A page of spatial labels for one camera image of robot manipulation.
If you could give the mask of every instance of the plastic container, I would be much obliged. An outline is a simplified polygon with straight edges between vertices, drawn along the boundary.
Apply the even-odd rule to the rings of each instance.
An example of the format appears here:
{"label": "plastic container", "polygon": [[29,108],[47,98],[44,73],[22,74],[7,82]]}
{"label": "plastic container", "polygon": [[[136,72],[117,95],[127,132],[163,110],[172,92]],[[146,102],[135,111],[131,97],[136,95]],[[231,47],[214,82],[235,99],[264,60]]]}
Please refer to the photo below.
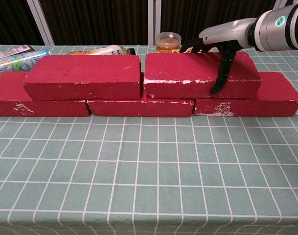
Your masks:
{"label": "plastic container", "polygon": [[133,48],[125,49],[118,45],[111,45],[91,51],[72,51],[67,55],[135,55],[136,51]]}
{"label": "plastic container", "polygon": [[0,59],[0,74],[5,71],[30,71],[38,61],[51,55],[48,49],[12,55]]}
{"label": "plastic container", "polygon": [[155,51],[159,53],[171,53],[174,49],[180,49],[182,37],[173,32],[163,32],[155,36]]}

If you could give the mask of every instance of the white grid line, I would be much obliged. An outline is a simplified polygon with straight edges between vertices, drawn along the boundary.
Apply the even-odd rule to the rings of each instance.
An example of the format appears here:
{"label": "white grid line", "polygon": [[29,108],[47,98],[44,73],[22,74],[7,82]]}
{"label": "white grid line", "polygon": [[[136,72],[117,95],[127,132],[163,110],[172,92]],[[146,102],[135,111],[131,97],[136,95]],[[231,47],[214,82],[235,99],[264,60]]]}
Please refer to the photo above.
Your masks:
{"label": "white grid line", "polygon": [[140,157],[140,141],[141,141],[141,125],[139,129],[139,144],[138,144],[138,152],[137,152],[137,166],[136,166],[136,177],[135,177],[135,189],[134,189],[134,201],[133,201],[133,215],[132,215],[132,225],[134,228],[134,235],[137,235],[136,233],[136,226],[135,226],[135,208],[136,208],[136,193],[137,193],[137,183],[138,183],[138,169],[139,169],[139,157]]}
{"label": "white grid line", "polygon": [[[15,157],[11,158],[11,157],[4,157],[2,159],[17,159]],[[36,160],[36,158],[21,158],[23,160]],[[42,161],[56,161],[56,159],[52,159],[52,158],[40,158],[40,160]],[[65,161],[65,162],[74,162],[77,161],[76,159],[59,159],[59,161]],[[93,160],[93,159],[78,159],[79,162],[97,162],[97,160]],[[137,161],[134,160],[118,160],[119,162],[122,163],[137,163]],[[104,162],[104,163],[116,163],[116,160],[99,160],[99,162]],[[157,163],[157,161],[139,161],[139,163]],[[177,162],[167,162],[167,161],[159,161],[159,163],[167,163],[167,164],[177,164]],[[180,164],[207,164],[207,165],[216,165],[217,162],[179,162]],[[238,163],[220,163],[220,165],[237,165]],[[239,163],[240,165],[298,165],[298,163]]]}
{"label": "white grid line", "polygon": [[[104,140],[104,138],[105,138],[105,133],[106,133],[107,127],[108,126],[106,125],[105,128],[104,128],[102,140]],[[97,156],[97,159],[96,159],[96,164],[95,164],[95,167],[94,167],[94,171],[93,171],[93,175],[92,175],[92,179],[91,179],[91,183],[90,183],[90,188],[89,188],[88,196],[87,196],[87,199],[86,199],[86,204],[85,204],[84,212],[82,214],[82,222],[83,222],[84,225],[86,225],[86,223],[85,223],[85,213],[86,213],[88,202],[89,202],[89,199],[90,199],[90,194],[91,194],[91,190],[92,190],[92,186],[93,186],[93,181],[94,181],[95,174],[96,174],[96,169],[97,169],[98,164],[99,164],[99,159],[100,159],[100,155],[101,155],[101,151],[102,151],[102,146],[103,146],[103,141],[101,142],[101,145],[100,145],[99,153],[98,153],[98,156]]]}
{"label": "white grid line", "polygon": [[[9,212],[11,209],[0,209],[0,212]],[[34,210],[34,209],[13,209],[14,212],[47,212],[47,213],[58,213],[60,210]],[[61,213],[83,213],[83,211],[67,211],[61,210]],[[132,215],[132,212],[118,212],[118,211],[86,211],[88,214],[125,214],[125,215]],[[158,213],[156,212],[135,212],[135,215],[154,215],[156,216]],[[181,216],[181,213],[159,213],[159,215],[163,216]],[[192,217],[206,217],[206,214],[193,214],[193,213],[184,213],[184,216],[192,216]],[[230,214],[207,214],[209,217],[224,217],[224,218],[231,218]],[[239,218],[254,218],[255,215],[243,215],[243,214],[233,214],[233,217]],[[278,215],[258,215],[258,218],[274,218],[279,219]],[[284,219],[298,219],[298,216],[282,216],[281,218]]]}
{"label": "white grid line", "polygon": [[238,163],[238,166],[239,166],[239,170],[240,170],[240,173],[241,173],[241,176],[242,176],[242,180],[243,180],[243,182],[244,182],[244,184],[245,184],[245,187],[246,187],[246,190],[247,190],[247,194],[248,194],[248,197],[249,197],[249,199],[250,199],[250,203],[251,203],[252,209],[253,209],[253,211],[254,211],[255,221],[254,221],[252,224],[255,224],[255,223],[257,222],[257,213],[256,213],[256,209],[255,209],[255,206],[254,206],[254,204],[253,204],[253,200],[252,200],[252,197],[251,197],[251,194],[250,194],[248,185],[247,185],[247,181],[246,181],[246,179],[245,179],[245,177],[244,177],[244,174],[243,174],[243,171],[242,171],[240,162],[239,162],[238,154],[237,154],[237,151],[236,151],[235,146],[234,146],[234,144],[233,144],[233,141],[232,141],[232,138],[231,138],[231,135],[230,135],[229,128],[228,128],[228,126],[227,126],[225,117],[223,117],[223,119],[224,119],[224,123],[225,123],[225,125],[226,125],[226,127],[227,127],[228,136],[229,136],[229,139],[230,139],[230,142],[231,142],[231,145],[232,145],[232,149],[233,149],[233,151],[234,151],[234,153],[235,153],[235,157],[236,157],[236,160],[237,160],[237,163]]}
{"label": "white grid line", "polygon": [[[38,125],[37,125],[36,129],[34,130],[32,136],[35,135],[35,133],[37,132],[39,126],[40,126],[40,123],[38,123]],[[19,159],[20,159],[20,157],[22,156],[23,152],[24,152],[24,150],[23,150],[23,151],[21,152],[21,154],[19,155],[19,157],[18,157]],[[28,181],[29,181],[29,179],[30,179],[30,177],[31,177],[31,175],[32,175],[32,173],[33,173],[33,171],[34,171],[34,169],[36,168],[36,165],[37,165],[37,163],[38,163],[38,161],[39,161],[39,158],[40,158],[40,155],[39,155],[39,157],[37,158],[37,160],[36,160],[36,162],[35,162],[35,164],[34,164],[32,170],[31,170],[30,174],[28,175],[28,178],[27,178],[26,182],[24,183],[24,185],[23,185],[23,187],[22,187],[20,193],[18,194],[18,196],[17,196],[17,198],[16,198],[16,201],[14,202],[14,204],[13,204],[13,206],[12,206],[12,209],[14,209],[15,206],[16,206],[16,204],[18,203],[18,200],[19,200],[21,194],[23,193],[23,190],[25,189],[25,187],[26,187],[26,185],[27,185],[27,183],[28,183]],[[10,211],[10,213],[8,214],[8,217],[7,217],[7,223],[10,224],[10,225],[12,225],[12,223],[11,223],[11,221],[10,221],[11,213],[12,213],[12,212]]]}
{"label": "white grid line", "polygon": [[157,224],[154,228],[154,235],[157,234],[159,225],[160,213],[160,118],[158,117],[158,159],[157,159]]}
{"label": "white grid line", "polygon": [[[199,159],[198,147],[197,147],[197,144],[196,144],[196,135],[195,135],[195,132],[194,132],[194,128],[192,128],[192,134],[193,134],[193,140],[195,142],[194,147],[195,147],[196,157],[197,157],[197,161],[198,161],[198,171],[199,171],[199,176],[200,176],[200,182],[201,182],[201,186],[203,186],[203,178],[202,178],[202,172],[201,172],[201,167],[200,167],[200,159]],[[208,215],[207,215],[208,214],[208,211],[207,211],[206,194],[204,192],[204,187],[202,187],[202,194],[203,194],[204,207],[205,207],[205,210],[206,210],[206,221],[203,224],[203,226],[197,228],[197,230],[194,232],[193,235],[196,235],[197,232],[200,229],[204,228],[207,225],[207,222],[208,222]]]}
{"label": "white grid line", "polygon": [[[266,139],[267,143],[269,144],[269,140],[268,140],[268,138],[267,138],[267,136],[266,136],[266,134],[265,134],[265,132],[264,132],[263,129],[262,129],[262,132],[263,132],[263,135],[265,136],[265,139]],[[276,153],[274,152],[273,147],[272,147],[271,145],[270,145],[270,148],[271,148],[271,151],[272,151],[273,155],[274,155],[275,158],[276,158],[276,161],[279,163],[278,157],[276,156]],[[289,179],[288,179],[288,177],[287,177],[287,175],[286,175],[286,172],[283,170],[283,168],[282,168],[281,165],[279,165],[279,167],[280,167],[280,169],[281,169],[281,172],[284,174],[285,179],[287,180],[287,183],[288,183],[289,187],[291,188],[292,193],[294,194],[294,196],[295,196],[295,198],[296,198],[296,201],[298,202],[298,197],[297,197],[297,195],[296,195],[296,192],[292,189],[291,183],[290,183],[290,181],[289,181]]]}
{"label": "white grid line", "polygon": [[256,233],[255,233],[254,235],[259,234],[259,233],[258,233],[259,231],[261,231],[262,229],[264,229],[264,228],[266,228],[266,227],[268,227],[268,226],[269,226],[269,225],[266,225],[265,227],[261,227],[259,230],[256,231]]}
{"label": "white grid line", "polygon": [[[60,230],[61,232],[69,232],[69,230]],[[77,230],[78,232],[86,232],[87,230]],[[108,232],[110,232],[110,231],[108,231],[108,230],[97,230],[97,232],[100,232],[100,233],[102,233],[102,232],[106,232],[106,233],[108,233]],[[147,234],[147,233],[150,233],[151,231],[140,231],[140,233],[145,233],[145,234]],[[159,234],[172,234],[172,232],[158,232]],[[190,234],[191,232],[180,232],[180,234]],[[205,234],[205,235],[208,235],[208,232],[199,232],[199,234]],[[232,235],[233,233],[231,233],[231,232],[224,232],[224,235]],[[239,235],[253,235],[254,233],[238,233]],[[274,233],[259,233],[258,235],[274,235]]]}
{"label": "white grid line", "polygon": [[4,227],[4,226],[0,226],[0,228],[4,228],[4,229],[6,229],[6,230],[9,230],[9,231],[11,231],[11,232],[13,232],[13,233],[15,233],[15,234],[17,234],[17,235],[21,235],[20,233],[16,232],[16,231],[13,230],[13,229],[10,229],[10,228]]}
{"label": "white grid line", "polygon": [[179,182],[179,196],[180,196],[180,210],[182,214],[182,220],[177,229],[174,232],[174,235],[176,235],[177,231],[183,224],[183,191],[182,191],[182,180],[181,180],[181,174],[180,174],[180,163],[179,163],[179,151],[178,151],[178,136],[177,136],[177,126],[176,126],[176,118],[174,118],[174,124],[175,124],[175,140],[176,140],[176,153],[177,153],[177,168],[178,168],[178,182]]}
{"label": "white grid line", "polygon": [[119,163],[118,160],[120,158],[120,151],[121,151],[122,140],[123,140],[123,136],[124,136],[125,123],[126,123],[126,117],[124,118],[123,128],[121,130],[120,143],[119,143],[119,149],[118,149],[118,154],[117,154],[117,162],[116,162],[115,172],[114,172],[114,178],[113,178],[113,186],[112,186],[112,190],[111,190],[111,197],[110,197],[109,209],[108,209],[108,212],[107,212],[107,214],[108,214],[107,215],[107,222],[108,222],[108,225],[113,230],[114,235],[116,235],[116,230],[115,230],[115,228],[110,223],[110,212],[111,212],[111,208],[112,208],[112,201],[113,201],[113,196],[114,196],[114,188],[115,188],[115,182],[116,182],[116,176],[117,176],[117,170],[118,170],[118,163]]}
{"label": "white grid line", "polygon": [[[211,133],[211,138],[212,138],[212,141],[214,141],[214,136],[213,136],[213,132],[212,132],[212,128],[211,128],[211,123],[208,119],[208,117],[206,117],[207,119],[207,122],[208,122],[208,125],[209,125],[209,131]],[[219,161],[219,158],[218,158],[218,154],[217,154],[217,149],[216,149],[216,145],[214,144],[214,151],[215,151],[215,155],[216,155],[216,159],[217,159],[217,163],[218,163],[218,168],[219,168],[219,172],[220,172],[220,175],[221,175],[221,179],[222,179],[222,182],[223,182],[223,186],[224,186],[224,191],[225,191],[225,196],[226,196],[226,199],[227,199],[227,203],[228,203],[228,208],[229,208],[229,212],[230,212],[230,222],[227,223],[226,225],[223,225],[221,227],[219,227],[214,235],[216,235],[218,233],[218,231],[222,228],[222,227],[225,227],[227,226],[228,224],[232,223],[232,220],[233,220],[233,215],[232,215],[232,210],[231,210],[231,206],[230,206],[230,201],[229,201],[229,197],[228,197],[228,194],[227,194],[227,190],[226,190],[226,185],[225,185],[225,180],[224,180],[224,177],[223,177],[223,173],[222,173],[222,168],[221,168],[221,165],[220,165],[220,161]]]}
{"label": "white grid line", "polygon": [[25,228],[25,230],[32,231],[32,232],[34,232],[34,233],[37,234],[37,235],[41,235],[40,233],[38,233],[38,232],[37,232],[36,230],[34,230],[34,229],[31,229],[31,228],[28,228],[28,227],[25,227],[25,226],[20,226],[20,227]]}
{"label": "white grid line", "polygon": [[[58,159],[61,158],[61,155],[62,155],[62,153],[63,153],[63,150],[64,150],[64,148],[65,148],[65,145],[66,145],[67,140],[68,140],[68,138],[69,138],[69,136],[70,136],[70,134],[71,134],[72,129],[73,129],[73,125],[72,125],[71,128],[69,129],[69,133],[67,134],[66,141],[65,141],[64,144],[63,144],[63,147],[62,147],[61,152],[60,152],[60,154],[59,154],[59,156],[58,156]],[[71,177],[70,177],[70,182],[71,182],[72,177],[73,177],[73,175],[74,175],[74,173],[75,173],[75,169],[76,169],[77,164],[78,164],[78,162],[76,161],[76,165],[75,165],[74,170],[73,170],[73,172],[72,172],[72,174],[71,174]],[[65,199],[66,199],[66,196],[67,196],[67,193],[68,193],[68,190],[69,190],[69,186],[70,186],[70,184],[68,183],[66,192],[65,192],[64,197],[63,197],[62,204],[61,204],[61,206],[60,206],[60,211],[62,210],[63,205],[64,205],[64,203],[65,203]],[[58,212],[58,215],[57,215],[57,222],[58,222],[61,226],[70,229],[72,232],[74,232],[76,235],[78,235],[78,233],[76,233],[71,227],[66,226],[66,225],[64,225],[63,223],[61,223],[61,221],[60,221],[60,215],[61,215],[61,213]]]}
{"label": "white grid line", "polygon": [[[248,135],[248,132],[247,132],[246,128],[245,128],[245,133],[246,133],[246,136],[247,136],[249,142],[251,143],[251,140],[250,140],[250,137],[249,137],[249,135]],[[252,145],[251,145],[251,149],[252,149],[252,151],[253,151],[253,153],[254,153],[254,156],[255,156],[255,158],[256,158],[257,163],[259,164],[260,161],[259,161],[259,159],[258,159],[258,157],[257,157],[257,155],[256,155],[256,152],[255,152],[255,149],[253,148]],[[266,179],[266,176],[265,176],[265,174],[264,174],[264,171],[263,171],[263,169],[262,169],[261,164],[259,164],[259,168],[260,168],[260,170],[261,170],[261,173],[262,173],[262,175],[263,175],[264,181],[265,181],[265,183],[266,183],[266,185],[267,185],[267,188],[268,188],[268,190],[269,190],[269,192],[270,192],[270,194],[271,194],[271,196],[272,196],[272,199],[273,199],[273,201],[274,201],[274,203],[275,203],[275,205],[276,205],[276,208],[277,208],[277,210],[278,210],[278,213],[279,213],[279,220],[278,220],[278,223],[279,223],[279,222],[281,221],[281,218],[282,218],[281,211],[280,211],[280,209],[279,209],[279,206],[278,206],[278,204],[277,204],[277,201],[276,201],[275,198],[274,198],[273,192],[272,192],[272,190],[270,189],[270,185],[269,185],[269,183],[268,183],[268,181],[267,181],[267,179]]]}
{"label": "white grid line", "polygon": [[[2,181],[0,180],[0,183],[2,182],[6,182],[6,183],[25,183],[26,181],[13,181],[13,180],[9,180],[9,181]],[[47,184],[46,181],[28,181],[28,183],[30,184]],[[49,182],[49,184],[51,185],[95,185],[95,186],[112,186],[112,183],[78,183],[78,182]],[[130,186],[130,187],[134,187],[135,184],[119,184],[119,183],[115,183],[114,185],[116,186]],[[137,186],[141,186],[141,187],[165,187],[165,188],[178,188],[180,185],[154,185],[154,184],[137,184]],[[298,189],[298,187],[263,187],[263,186],[202,186],[202,185],[182,185],[182,188],[260,188],[260,189]]]}
{"label": "white grid line", "polygon": [[[19,132],[19,130],[21,129],[21,127],[23,126],[24,124],[24,121],[21,123],[21,125],[19,126],[19,128],[17,129],[17,131],[15,132],[15,134],[13,135],[13,138],[9,141],[9,143],[7,144],[7,146],[4,148],[4,150],[1,152],[0,154],[0,158],[1,156],[3,155],[3,153],[6,151],[6,149],[8,148],[8,146],[10,145],[11,141],[14,139],[14,136]],[[22,153],[25,151],[25,149],[27,148],[27,144],[25,145],[25,147],[23,148],[22,150]],[[16,167],[18,161],[20,160],[20,158],[18,157],[15,161],[15,163],[13,164],[11,170],[9,171],[9,173],[7,174],[6,178],[5,178],[5,181],[10,177],[11,173],[13,172],[14,168]],[[5,184],[5,181],[2,183],[1,187],[0,187],[0,191],[1,189],[3,188],[4,184]]]}
{"label": "white grid line", "polygon": [[275,235],[280,235],[280,231],[282,231],[282,230],[284,230],[284,229],[286,229],[288,227],[292,227],[292,224],[289,225],[289,226],[287,226],[287,227],[282,227],[280,230],[277,231],[277,233],[275,233]]}

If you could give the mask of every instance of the plastic bottle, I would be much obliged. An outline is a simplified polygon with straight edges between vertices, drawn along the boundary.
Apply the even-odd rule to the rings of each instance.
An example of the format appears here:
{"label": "plastic bottle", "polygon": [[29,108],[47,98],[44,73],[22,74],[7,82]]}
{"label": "plastic bottle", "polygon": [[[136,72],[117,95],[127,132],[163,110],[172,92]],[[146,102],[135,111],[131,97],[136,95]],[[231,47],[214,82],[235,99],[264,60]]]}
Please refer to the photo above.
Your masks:
{"label": "plastic bottle", "polygon": [[125,49],[118,45],[111,45],[91,51],[72,51],[67,55],[135,55],[136,51],[133,48]]}
{"label": "plastic bottle", "polygon": [[48,49],[0,58],[0,74],[5,71],[30,71],[38,61],[51,55]]}

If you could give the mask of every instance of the robotic arm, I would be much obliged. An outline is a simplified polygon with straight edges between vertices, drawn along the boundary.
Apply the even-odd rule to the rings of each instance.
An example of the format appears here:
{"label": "robotic arm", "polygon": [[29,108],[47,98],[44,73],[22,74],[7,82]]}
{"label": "robotic arm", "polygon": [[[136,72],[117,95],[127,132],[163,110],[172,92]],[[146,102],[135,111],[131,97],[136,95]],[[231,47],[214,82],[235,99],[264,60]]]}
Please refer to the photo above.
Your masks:
{"label": "robotic arm", "polygon": [[193,53],[206,53],[213,47],[222,53],[216,84],[210,91],[215,94],[224,87],[237,51],[250,47],[258,51],[298,50],[298,4],[207,28],[184,43],[180,52],[189,47]]}

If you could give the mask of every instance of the red brick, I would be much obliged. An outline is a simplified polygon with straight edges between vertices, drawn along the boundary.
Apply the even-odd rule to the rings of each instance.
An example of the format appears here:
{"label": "red brick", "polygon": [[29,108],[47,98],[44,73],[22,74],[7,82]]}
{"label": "red brick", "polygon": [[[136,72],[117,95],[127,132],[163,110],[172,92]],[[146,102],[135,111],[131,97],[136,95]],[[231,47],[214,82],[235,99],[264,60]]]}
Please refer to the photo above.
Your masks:
{"label": "red brick", "polygon": [[154,99],[142,95],[140,100],[88,100],[92,113],[97,116],[125,117],[189,117],[194,100]]}
{"label": "red brick", "polygon": [[5,72],[0,75],[0,116],[86,117],[90,111],[84,100],[34,101],[23,88],[29,72]]}
{"label": "red brick", "polygon": [[144,89],[154,98],[253,98],[261,79],[245,52],[238,52],[220,92],[210,95],[221,53],[150,53],[146,55]]}
{"label": "red brick", "polygon": [[33,100],[140,99],[139,78],[135,55],[51,55],[23,83]]}
{"label": "red brick", "polygon": [[292,116],[298,109],[298,92],[279,72],[260,72],[261,87],[255,99],[197,99],[195,115],[234,117]]}

